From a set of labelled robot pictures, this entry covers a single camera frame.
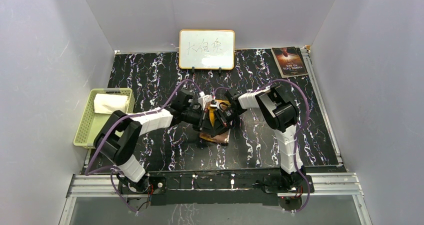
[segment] folded cloth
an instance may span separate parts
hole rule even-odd
[[[127,111],[129,97],[116,94],[98,93],[94,98],[94,113],[112,114],[116,110]]]

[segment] marble pattern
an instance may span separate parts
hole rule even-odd
[[[280,78],[270,49],[237,50],[235,68],[230,71],[189,70],[178,67],[177,52],[121,54],[115,57],[108,86],[132,88],[135,97],[134,112],[160,107],[175,86],[184,79],[193,79],[206,94],[217,87],[235,87],[246,92],[258,89],[271,80]],[[330,136],[321,114],[317,98],[308,76],[291,77],[305,92],[310,113],[310,125],[299,136],[300,157],[307,166],[338,164]],[[305,106],[297,91],[282,83],[294,98],[304,119]],[[183,88],[195,91],[192,84]],[[268,127],[259,110],[247,111],[230,132],[228,145],[207,142],[191,129],[179,125],[158,129],[141,136],[136,157],[148,171],[216,170],[278,167],[279,150],[274,132]],[[110,162],[98,157],[96,166]]]

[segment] green basket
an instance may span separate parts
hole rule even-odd
[[[110,114],[94,113],[94,98],[96,94],[117,94],[129,97],[129,104],[125,113],[133,113],[134,94],[131,88],[96,88],[90,91],[87,104],[84,108],[73,144],[86,149],[94,149],[94,139],[111,116]]]

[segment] book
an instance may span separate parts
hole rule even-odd
[[[271,52],[283,78],[308,74],[300,48],[294,46],[272,48]]]

